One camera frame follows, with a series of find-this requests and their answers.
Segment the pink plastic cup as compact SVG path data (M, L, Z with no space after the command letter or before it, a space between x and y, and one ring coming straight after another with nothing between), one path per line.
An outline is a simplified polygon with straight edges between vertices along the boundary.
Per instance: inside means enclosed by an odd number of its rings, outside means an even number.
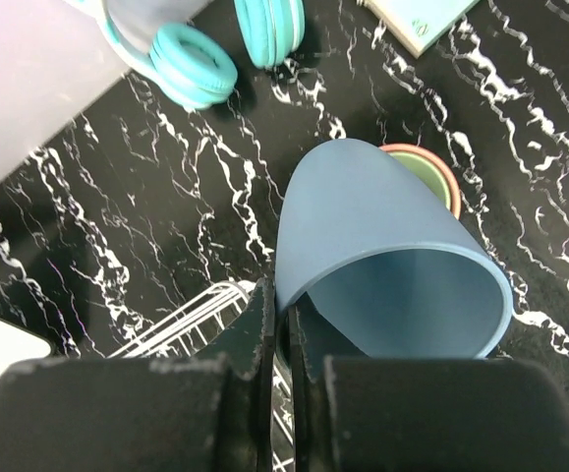
M451 209L447 209L450 211L456 219L460 218L461 209L462 209L462 201L461 201L461 192L458 181L451 171L450 167L435 153L432 151L415 145L409 144L389 144L389 145L382 145L379 147L383 151L389 154L390 151L408 151L416 153L420 156L423 156L434 163L444 174L451 191Z

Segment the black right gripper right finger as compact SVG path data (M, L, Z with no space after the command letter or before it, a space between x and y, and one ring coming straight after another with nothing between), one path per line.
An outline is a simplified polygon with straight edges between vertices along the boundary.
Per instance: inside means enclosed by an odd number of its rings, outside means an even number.
M535 363L328 356L288 314L299 471L569 471L569 403Z

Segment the green plastic cup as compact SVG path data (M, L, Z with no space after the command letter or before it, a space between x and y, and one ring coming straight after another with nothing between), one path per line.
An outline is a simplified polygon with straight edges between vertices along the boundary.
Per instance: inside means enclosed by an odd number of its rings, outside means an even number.
M450 186L442 171L434 163L413 152L390 151L389 154L416 175L447 209L451 209Z

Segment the teal cat ear headphones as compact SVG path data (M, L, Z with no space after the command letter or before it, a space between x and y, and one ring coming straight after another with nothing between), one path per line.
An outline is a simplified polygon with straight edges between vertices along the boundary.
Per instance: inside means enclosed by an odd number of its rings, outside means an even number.
M122 35L105 1L69 4L94 18L114 52L180 106L207 109L227 101L233 92L237 68L226 51L203 32L186 24L164 24L144 53ZM275 68L301 45L306 30L302 1L236 1L234 7L255 67Z

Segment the light blue plastic cup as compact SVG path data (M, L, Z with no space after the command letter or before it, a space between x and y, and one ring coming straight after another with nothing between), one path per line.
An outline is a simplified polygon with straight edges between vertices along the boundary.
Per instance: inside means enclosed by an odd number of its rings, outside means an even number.
M364 141L302 158L275 256L278 311L308 296L371 357L483 358L511 322L503 271L417 176Z

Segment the teal book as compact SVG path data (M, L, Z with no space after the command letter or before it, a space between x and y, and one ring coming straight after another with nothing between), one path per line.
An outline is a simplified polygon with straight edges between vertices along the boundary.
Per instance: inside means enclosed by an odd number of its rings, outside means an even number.
M479 0L364 0L367 8L414 57L421 57Z

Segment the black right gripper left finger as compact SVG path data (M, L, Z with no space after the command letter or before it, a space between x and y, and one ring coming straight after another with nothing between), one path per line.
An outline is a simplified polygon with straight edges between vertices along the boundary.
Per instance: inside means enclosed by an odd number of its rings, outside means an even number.
M0 471L269 471L274 287L191 358L31 359L0 375Z

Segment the black marble table mat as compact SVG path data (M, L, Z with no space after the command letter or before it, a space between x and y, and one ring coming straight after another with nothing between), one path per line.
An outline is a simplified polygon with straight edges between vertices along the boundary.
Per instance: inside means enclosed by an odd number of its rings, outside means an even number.
M212 284L274 287L328 356L535 363L569 403L569 1L480 1L414 58L358 1L307 1L299 48L252 63L233 1L195 19L232 56L232 95L187 111L130 73L0 184L0 317L48 341L44 358L109 355ZM375 358L308 296L279 312L275 252L291 177L313 148L355 139L439 156L458 219L506 275L509 327L483 358Z

